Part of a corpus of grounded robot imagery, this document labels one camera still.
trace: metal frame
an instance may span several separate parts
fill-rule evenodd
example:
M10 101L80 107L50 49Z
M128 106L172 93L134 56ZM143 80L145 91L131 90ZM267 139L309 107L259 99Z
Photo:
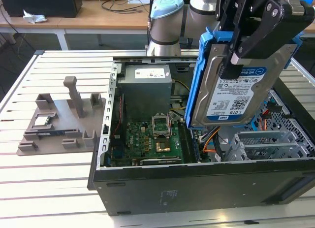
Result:
M123 30L123 29L59 29L59 28L17 28L19 33L53 33L57 35L62 50L70 50L65 37L66 34L97 34L98 44L102 45L101 34L146 34L146 30ZM0 33L15 33L12 28L0 27Z

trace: sticker label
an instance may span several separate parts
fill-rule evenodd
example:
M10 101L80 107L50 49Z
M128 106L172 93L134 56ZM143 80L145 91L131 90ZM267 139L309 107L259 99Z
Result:
M50 133L37 133L38 136L50 136Z
M218 78L207 118L213 121L235 120L243 115L254 93L252 86L262 80L265 67L245 67L238 79Z
M165 78L165 73L163 68L136 69L134 72L134 78L136 79Z
M171 205L177 197L178 190L165 190L161 192L159 204L161 206Z
M218 161L218 162L221 162L221 157L216 153L215 154L215 159Z

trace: screw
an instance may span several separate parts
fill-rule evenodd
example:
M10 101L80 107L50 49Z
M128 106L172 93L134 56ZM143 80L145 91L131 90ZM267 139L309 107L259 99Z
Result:
M271 5L271 3L269 3L269 4L267 5L267 11L270 11L270 10L271 10L271 7L272 7L272 5Z
M272 17L275 17L277 15L277 13L278 13L278 9L274 9L272 11Z

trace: hard drive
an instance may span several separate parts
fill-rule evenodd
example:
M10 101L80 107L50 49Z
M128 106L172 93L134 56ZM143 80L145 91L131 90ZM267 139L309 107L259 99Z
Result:
M226 80L218 74L226 55L226 45L213 44L204 73L198 65L194 71L189 99L195 95L195 102L188 103L186 114L187 111L192 113L188 126L199 128L248 123L295 48L296 44L286 44L268 59L243 59L247 65L244 65L239 78Z

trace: hard drive label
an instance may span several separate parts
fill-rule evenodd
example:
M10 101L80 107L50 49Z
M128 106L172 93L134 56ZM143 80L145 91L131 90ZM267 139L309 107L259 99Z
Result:
M235 120L243 115L249 105L252 86L262 80L265 67L245 67L238 79L218 78L207 118L213 121Z

